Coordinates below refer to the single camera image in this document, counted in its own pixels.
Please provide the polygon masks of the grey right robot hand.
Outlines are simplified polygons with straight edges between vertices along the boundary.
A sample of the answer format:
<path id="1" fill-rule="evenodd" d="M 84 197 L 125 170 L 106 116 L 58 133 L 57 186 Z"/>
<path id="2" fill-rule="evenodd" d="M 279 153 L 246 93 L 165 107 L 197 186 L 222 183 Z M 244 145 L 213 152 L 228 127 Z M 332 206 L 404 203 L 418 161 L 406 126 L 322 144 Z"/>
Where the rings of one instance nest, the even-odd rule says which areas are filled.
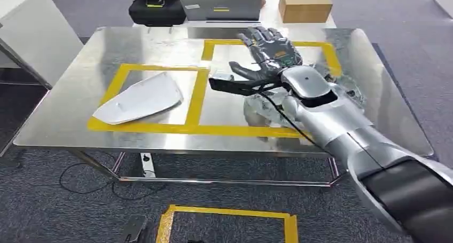
<path id="1" fill-rule="evenodd" d="M 284 68 L 300 66 L 303 59 L 292 42 L 274 28 L 262 26 L 248 27 L 251 37 L 240 33 L 238 37 L 249 49 L 259 70 L 251 70 L 230 61 L 229 66 L 233 73 L 248 80 L 265 80 L 277 76 Z"/>

